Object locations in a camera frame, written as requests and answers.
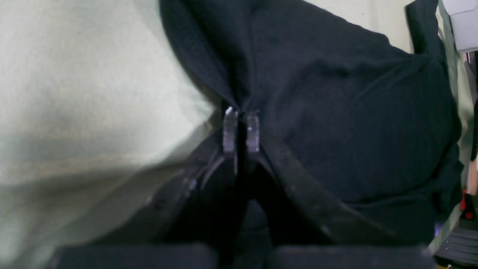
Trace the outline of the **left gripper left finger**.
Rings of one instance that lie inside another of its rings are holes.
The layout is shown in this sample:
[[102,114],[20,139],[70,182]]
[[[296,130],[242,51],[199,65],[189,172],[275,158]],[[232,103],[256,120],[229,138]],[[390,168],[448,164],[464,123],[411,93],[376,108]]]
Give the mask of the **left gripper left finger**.
[[94,245],[142,245],[206,237],[222,205],[234,202],[239,114],[225,109],[221,128],[126,223]]

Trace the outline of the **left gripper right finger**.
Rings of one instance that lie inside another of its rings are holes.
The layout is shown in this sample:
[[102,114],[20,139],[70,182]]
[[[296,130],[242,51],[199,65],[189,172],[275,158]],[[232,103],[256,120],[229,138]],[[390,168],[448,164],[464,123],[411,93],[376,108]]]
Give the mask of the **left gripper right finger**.
[[249,155],[264,153],[285,196],[314,230],[333,244],[403,245],[404,240],[343,204],[313,179],[287,146],[261,131],[257,114],[245,118]]

